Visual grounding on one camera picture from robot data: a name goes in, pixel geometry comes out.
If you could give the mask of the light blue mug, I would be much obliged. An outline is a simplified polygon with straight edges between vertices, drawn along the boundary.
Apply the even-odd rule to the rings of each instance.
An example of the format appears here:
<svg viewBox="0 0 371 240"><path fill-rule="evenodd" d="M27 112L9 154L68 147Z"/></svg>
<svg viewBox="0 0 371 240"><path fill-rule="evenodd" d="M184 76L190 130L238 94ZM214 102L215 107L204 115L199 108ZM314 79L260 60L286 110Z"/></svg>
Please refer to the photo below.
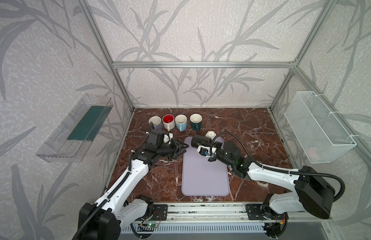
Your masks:
<svg viewBox="0 0 371 240"><path fill-rule="evenodd" d="M175 117L176 127L180 132L184 132L187 128L187 116L177 115Z"/></svg>

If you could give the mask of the white octagonal mug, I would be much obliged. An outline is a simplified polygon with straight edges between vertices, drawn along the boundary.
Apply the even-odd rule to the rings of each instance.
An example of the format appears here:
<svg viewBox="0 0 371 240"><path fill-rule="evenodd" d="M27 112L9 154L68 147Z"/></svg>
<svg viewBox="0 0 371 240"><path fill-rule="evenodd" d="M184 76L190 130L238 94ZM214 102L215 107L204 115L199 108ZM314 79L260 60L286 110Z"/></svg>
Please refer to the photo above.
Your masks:
<svg viewBox="0 0 371 240"><path fill-rule="evenodd" d="M216 137L216 133L214 131L208 131L206 134L205 134L205 137L209 138L209 139L213 139Z"/></svg>

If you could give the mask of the white mug red interior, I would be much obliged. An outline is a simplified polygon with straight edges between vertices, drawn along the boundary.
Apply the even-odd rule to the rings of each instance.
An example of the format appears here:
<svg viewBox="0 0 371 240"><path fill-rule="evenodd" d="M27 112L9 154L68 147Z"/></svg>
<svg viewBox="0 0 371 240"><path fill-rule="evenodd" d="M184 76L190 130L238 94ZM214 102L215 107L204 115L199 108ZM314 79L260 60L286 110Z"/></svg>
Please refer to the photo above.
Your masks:
<svg viewBox="0 0 371 240"><path fill-rule="evenodd" d="M163 121L164 128L168 132L170 132L176 126L175 117L171 114L167 114L167 115L163 116L162 121Z"/></svg>

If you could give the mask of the dark green mug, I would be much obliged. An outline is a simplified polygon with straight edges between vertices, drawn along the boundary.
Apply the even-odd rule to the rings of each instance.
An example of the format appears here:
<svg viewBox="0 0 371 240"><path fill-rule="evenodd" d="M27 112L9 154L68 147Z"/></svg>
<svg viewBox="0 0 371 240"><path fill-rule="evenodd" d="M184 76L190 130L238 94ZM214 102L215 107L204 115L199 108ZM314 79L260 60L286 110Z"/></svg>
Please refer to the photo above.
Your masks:
<svg viewBox="0 0 371 240"><path fill-rule="evenodd" d="M192 114L190 116L191 129L198 132L201 130L202 116L200 114Z"/></svg>

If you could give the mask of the lavender purple mug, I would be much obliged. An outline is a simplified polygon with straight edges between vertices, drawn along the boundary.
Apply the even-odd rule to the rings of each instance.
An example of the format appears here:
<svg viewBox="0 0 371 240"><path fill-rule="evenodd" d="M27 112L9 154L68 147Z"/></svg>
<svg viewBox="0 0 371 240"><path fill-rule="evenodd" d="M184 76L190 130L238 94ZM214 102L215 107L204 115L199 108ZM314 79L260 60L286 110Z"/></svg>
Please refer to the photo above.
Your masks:
<svg viewBox="0 0 371 240"><path fill-rule="evenodd" d="M162 124L162 118L159 116L153 116L149 119L149 124L152 129L155 130L162 130L163 124Z"/></svg>

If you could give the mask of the black mug white rim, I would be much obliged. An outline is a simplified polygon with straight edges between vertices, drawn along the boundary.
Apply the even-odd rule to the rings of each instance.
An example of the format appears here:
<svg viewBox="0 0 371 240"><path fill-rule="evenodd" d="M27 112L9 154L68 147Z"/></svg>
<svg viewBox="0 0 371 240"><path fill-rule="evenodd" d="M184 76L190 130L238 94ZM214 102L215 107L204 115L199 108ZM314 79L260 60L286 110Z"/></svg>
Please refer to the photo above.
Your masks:
<svg viewBox="0 0 371 240"><path fill-rule="evenodd" d="M200 136L200 135L195 135L191 138L191 146L193 148L198 148L199 146L206 146L209 147L211 144L212 139L205 137L205 136Z"/></svg>

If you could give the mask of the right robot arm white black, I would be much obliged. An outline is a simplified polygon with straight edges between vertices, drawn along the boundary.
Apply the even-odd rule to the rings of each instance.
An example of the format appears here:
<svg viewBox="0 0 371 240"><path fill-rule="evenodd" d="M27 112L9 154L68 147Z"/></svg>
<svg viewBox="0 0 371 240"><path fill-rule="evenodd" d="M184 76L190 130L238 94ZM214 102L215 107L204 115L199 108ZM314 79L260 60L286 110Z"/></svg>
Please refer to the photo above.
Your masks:
<svg viewBox="0 0 371 240"><path fill-rule="evenodd" d="M345 192L345 183L338 176L318 173L309 166L302 169L272 167L256 161L251 154L243 157L233 142L222 146L216 139L209 139L209 148L204 155L210 162L220 161L227 165L238 178L270 183L288 190L285 194L274 194L264 205L278 214L307 212L320 219L329 219L332 204Z"/></svg>

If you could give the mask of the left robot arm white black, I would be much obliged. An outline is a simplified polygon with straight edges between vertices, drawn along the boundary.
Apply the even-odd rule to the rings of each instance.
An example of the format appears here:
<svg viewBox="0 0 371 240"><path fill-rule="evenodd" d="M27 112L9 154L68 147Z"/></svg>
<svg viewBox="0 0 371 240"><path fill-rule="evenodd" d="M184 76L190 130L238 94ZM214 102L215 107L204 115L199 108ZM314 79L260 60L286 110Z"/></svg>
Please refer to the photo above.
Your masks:
<svg viewBox="0 0 371 240"><path fill-rule="evenodd" d="M154 205L150 198L139 197L128 205L126 200L160 158L171 162L181 157L188 147L188 144L174 139L173 134L155 129L150 124L145 139L128 159L124 173L93 204L83 205L73 239L117 240L121 231L136 219L150 217Z"/></svg>

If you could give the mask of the lavender rectangular tray mat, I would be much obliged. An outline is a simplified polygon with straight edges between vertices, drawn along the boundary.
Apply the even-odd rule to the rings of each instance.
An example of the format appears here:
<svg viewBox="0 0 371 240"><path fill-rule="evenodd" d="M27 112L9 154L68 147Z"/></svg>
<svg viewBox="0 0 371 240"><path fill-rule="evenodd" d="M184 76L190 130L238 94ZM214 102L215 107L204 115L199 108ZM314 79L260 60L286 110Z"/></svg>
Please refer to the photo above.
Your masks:
<svg viewBox="0 0 371 240"><path fill-rule="evenodd" d="M199 197L228 196L227 166L220 161L209 162L196 148L187 148L183 155L182 193Z"/></svg>

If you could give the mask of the green circuit board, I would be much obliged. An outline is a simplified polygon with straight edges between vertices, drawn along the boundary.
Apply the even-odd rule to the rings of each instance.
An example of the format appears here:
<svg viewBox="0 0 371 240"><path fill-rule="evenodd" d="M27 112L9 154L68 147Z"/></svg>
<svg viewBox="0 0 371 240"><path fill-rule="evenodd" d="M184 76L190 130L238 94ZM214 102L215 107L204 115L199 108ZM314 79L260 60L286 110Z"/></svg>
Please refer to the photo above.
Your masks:
<svg viewBox="0 0 371 240"><path fill-rule="evenodd" d="M159 223L147 223L147 224L140 224L139 225L139 229L141 231L146 231L146 232L149 232L149 231L154 231L154 229L158 228L160 226Z"/></svg>

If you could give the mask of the green pad in bin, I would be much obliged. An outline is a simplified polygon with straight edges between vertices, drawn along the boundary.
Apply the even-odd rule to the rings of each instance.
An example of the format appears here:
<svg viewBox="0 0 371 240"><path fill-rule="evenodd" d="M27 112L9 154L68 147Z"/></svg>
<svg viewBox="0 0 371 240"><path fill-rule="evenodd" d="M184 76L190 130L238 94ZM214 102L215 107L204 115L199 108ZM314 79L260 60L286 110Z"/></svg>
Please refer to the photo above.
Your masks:
<svg viewBox="0 0 371 240"><path fill-rule="evenodd" d="M112 106L91 106L67 140L93 142L111 110Z"/></svg>

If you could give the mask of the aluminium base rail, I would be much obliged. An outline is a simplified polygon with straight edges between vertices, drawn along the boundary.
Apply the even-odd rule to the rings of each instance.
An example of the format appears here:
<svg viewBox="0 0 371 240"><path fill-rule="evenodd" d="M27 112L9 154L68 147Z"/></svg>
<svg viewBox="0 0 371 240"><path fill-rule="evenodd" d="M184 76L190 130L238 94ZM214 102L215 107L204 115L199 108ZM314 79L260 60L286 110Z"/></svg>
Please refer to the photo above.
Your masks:
<svg viewBox="0 0 371 240"><path fill-rule="evenodd" d="M180 223L275 223L280 221L249 220L245 211L246 204L260 204L259 202L173 202L168 205L168 215L165 221L152 221L153 223L180 224ZM146 214L144 207L138 207L134 214L134 222L140 223Z"/></svg>

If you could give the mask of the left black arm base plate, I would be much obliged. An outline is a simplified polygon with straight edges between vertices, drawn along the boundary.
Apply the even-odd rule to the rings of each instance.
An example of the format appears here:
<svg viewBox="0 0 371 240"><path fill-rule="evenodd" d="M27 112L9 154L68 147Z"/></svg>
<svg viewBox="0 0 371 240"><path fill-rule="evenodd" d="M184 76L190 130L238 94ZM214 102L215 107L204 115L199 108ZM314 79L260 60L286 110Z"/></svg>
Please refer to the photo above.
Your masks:
<svg viewBox="0 0 371 240"><path fill-rule="evenodd" d="M150 221L165 221L168 215L167 204L152 204L148 205L146 214L142 217L143 220Z"/></svg>

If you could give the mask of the aluminium frame crossbar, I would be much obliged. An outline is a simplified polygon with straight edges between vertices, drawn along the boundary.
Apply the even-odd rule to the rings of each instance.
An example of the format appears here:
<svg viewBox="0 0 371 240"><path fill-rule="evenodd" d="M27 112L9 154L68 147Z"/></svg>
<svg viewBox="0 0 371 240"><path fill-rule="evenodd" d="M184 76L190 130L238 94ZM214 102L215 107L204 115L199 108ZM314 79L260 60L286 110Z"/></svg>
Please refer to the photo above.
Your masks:
<svg viewBox="0 0 371 240"><path fill-rule="evenodd" d="M292 69L292 62L114 62L115 69L126 68L251 68Z"/></svg>

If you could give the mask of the clear plastic wall bin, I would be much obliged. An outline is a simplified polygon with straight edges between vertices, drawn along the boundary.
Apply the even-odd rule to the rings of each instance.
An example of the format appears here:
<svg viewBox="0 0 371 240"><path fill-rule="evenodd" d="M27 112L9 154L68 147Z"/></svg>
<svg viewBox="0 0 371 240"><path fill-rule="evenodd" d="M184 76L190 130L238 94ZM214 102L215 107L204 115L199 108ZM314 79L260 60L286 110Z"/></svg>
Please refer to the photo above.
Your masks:
<svg viewBox="0 0 371 240"><path fill-rule="evenodd" d="M91 141L67 140L70 133L91 106L114 106L112 98L84 94L75 107L36 152L49 163L80 163L91 147Z"/></svg>

